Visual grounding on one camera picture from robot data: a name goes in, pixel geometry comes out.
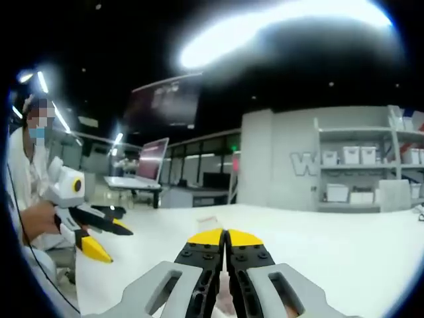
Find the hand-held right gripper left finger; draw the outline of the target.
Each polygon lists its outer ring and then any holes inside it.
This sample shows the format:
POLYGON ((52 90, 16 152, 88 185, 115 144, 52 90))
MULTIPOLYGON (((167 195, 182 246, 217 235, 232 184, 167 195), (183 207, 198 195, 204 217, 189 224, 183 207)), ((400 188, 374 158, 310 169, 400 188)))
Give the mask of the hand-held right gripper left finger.
POLYGON ((211 317, 223 269, 224 231, 191 237, 173 262, 161 261, 100 317, 211 317))

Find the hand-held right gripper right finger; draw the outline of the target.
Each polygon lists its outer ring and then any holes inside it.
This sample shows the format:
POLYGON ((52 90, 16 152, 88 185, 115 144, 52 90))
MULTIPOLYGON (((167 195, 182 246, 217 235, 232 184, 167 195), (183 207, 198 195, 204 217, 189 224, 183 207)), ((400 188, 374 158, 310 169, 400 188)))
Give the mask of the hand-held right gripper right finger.
POLYGON ((346 317, 318 285, 286 263, 277 264, 256 236, 225 233, 229 289, 238 317, 346 317))

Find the person's right hand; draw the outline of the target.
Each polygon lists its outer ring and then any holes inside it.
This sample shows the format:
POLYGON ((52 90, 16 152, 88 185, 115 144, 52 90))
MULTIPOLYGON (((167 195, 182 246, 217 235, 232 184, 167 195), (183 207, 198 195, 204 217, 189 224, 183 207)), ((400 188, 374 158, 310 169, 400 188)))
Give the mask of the person's right hand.
POLYGON ((220 274, 219 282, 219 293, 213 309, 213 317, 236 317, 233 297, 229 289, 229 275, 226 272, 220 274))

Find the person's left hand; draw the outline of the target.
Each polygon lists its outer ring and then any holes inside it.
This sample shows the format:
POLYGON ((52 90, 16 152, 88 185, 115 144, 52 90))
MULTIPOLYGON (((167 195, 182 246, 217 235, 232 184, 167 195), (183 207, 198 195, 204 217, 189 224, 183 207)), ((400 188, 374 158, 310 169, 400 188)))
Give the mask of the person's left hand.
POLYGON ((23 242, 29 246, 40 235, 48 235, 39 242, 39 247, 48 250, 57 247, 63 239, 55 224, 56 211, 49 201, 39 201, 37 204, 21 211, 21 222, 23 228, 23 242))

